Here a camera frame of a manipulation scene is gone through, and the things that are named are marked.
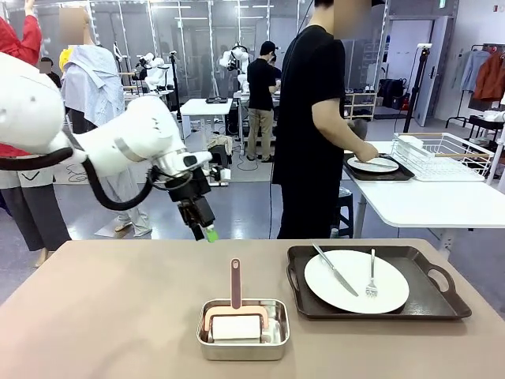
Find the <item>person's right hand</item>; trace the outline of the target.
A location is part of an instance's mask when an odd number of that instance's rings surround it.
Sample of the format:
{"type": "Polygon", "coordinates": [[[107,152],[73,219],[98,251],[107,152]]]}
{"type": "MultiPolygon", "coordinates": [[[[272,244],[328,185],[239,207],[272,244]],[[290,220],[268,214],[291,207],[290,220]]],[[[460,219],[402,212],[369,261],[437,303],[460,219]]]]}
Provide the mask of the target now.
{"type": "Polygon", "coordinates": [[[357,147],[353,149],[353,152],[358,160],[364,163],[377,158],[379,155],[377,149],[366,141],[360,142],[357,147]]]}

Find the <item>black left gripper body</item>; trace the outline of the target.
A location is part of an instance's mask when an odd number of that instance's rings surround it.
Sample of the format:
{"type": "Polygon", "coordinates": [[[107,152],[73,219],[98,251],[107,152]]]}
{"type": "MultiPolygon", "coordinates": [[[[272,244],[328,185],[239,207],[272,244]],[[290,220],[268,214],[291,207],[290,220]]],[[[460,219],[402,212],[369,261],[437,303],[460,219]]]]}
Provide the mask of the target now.
{"type": "Polygon", "coordinates": [[[215,215],[204,196],[211,188],[203,172],[188,172],[166,181],[165,187],[188,227],[210,227],[214,224],[215,215]]]}

